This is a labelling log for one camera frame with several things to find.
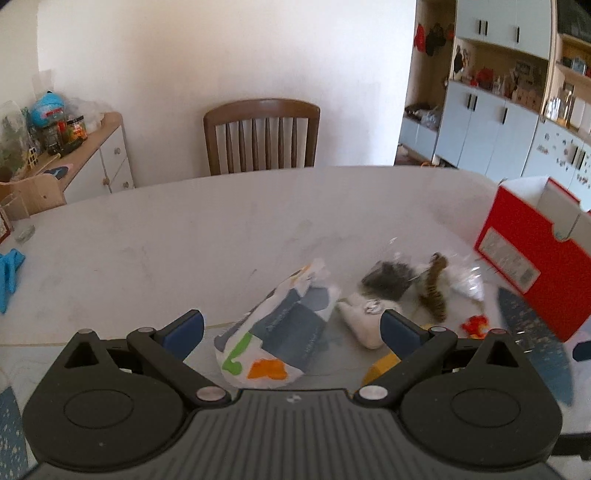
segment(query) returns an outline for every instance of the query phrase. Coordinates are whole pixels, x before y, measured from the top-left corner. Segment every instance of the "light blue cabinet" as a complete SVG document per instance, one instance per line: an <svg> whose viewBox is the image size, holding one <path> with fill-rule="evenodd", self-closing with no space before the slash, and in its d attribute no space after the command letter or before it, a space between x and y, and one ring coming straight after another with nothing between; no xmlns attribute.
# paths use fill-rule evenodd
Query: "light blue cabinet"
<svg viewBox="0 0 591 480"><path fill-rule="evenodd" d="M398 141L426 160L431 161L437 141L437 131L419 124L416 120L404 117Z"/></svg>
<svg viewBox="0 0 591 480"><path fill-rule="evenodd" d="M550 176L568 189L582 146L583 141L568 130L551 121L540 120L523 176Z"/></svg>
<svg viewBox="0 0 591 480"><path fill-rule="evenodd" d="M450 82L447 86L435 155L456 167L462 155L475 96L476 89L463 83Z"/></svg>
<svg viewBox="0 0 591 480"><path fill-rule="evenodd" d="M456 37L550 57L551 0L457 0Z"/></svg>
<svg viewBox="0 0 591 480"><path fill-rule="evenodd" d="M550 58L552 32L550 0L517 0L515 49Z"/></svg>
<svg viewBox="0 0 591 480"><path fill-rule="evenodd" d="M466 140L457 167L484 175L495 148L496 136L505 111L505 99L478 90L472 99L471 110Z"/></svg>
<svg viewBox="0 0 591 480"><path fill-rule="evenodd" d="M521 177L534 139L538 115L511 102L505 111L486 176L494 182Z"/></svg>

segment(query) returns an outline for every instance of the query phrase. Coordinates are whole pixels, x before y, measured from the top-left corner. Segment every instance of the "red box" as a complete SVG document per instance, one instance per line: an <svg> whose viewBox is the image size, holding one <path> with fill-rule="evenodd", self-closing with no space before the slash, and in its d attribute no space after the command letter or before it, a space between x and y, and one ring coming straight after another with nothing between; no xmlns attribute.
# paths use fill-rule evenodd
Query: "red box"
<svg viewBox="0 0 591 480"><path fill-rule="evenodd" d="M591 215L554 180L504 182L475 248L563 342L591 316Z"/></svg>

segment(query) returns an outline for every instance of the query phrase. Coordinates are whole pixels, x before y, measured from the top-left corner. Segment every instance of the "blue mat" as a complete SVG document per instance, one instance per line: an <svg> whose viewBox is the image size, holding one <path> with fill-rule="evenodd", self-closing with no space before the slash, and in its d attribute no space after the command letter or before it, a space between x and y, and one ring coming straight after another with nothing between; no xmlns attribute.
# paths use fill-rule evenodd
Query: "blue mat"
<svg viewBox="0 0 591 480"><path fill-rule="evenodd" d="M527 357L557 401L573 405L573 375L564 345L521 297L499 288L499 309L510 333L527 338Z"/></svg>
<svg viewBox="0 0 591 480"><path fill-rule="evenodd" d="M21 412L12 387L0 393L0 479L15 480L29 468Z"/></svg>

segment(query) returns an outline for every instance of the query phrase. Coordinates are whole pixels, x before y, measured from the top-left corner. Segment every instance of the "glass cup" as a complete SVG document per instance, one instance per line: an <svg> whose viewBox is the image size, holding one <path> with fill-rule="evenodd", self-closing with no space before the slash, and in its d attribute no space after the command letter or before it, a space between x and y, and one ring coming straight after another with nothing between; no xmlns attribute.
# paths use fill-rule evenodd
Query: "glass cup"
<svg viewBox="0 0 591 480"><path fill-rule="evenodd" d="M0 212L18 244L23 244L35 233L35 225L17 192L10 193L0 202Z"/></svg>

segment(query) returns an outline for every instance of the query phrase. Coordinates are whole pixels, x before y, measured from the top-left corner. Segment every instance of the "white plush toy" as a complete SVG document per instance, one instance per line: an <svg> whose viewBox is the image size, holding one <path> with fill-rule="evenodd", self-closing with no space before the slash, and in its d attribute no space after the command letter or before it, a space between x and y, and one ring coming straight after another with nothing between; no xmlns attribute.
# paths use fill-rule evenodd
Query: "white plush toy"
<svg viewBox="0 0 591 480"><path fill-rule="evenodd" d="M372 350L384 344L379 332L379 321L383 312L396 310L402 314L402 308L395 301L368 299L358 293L353 293L336 305L357 340Z"/></svg>

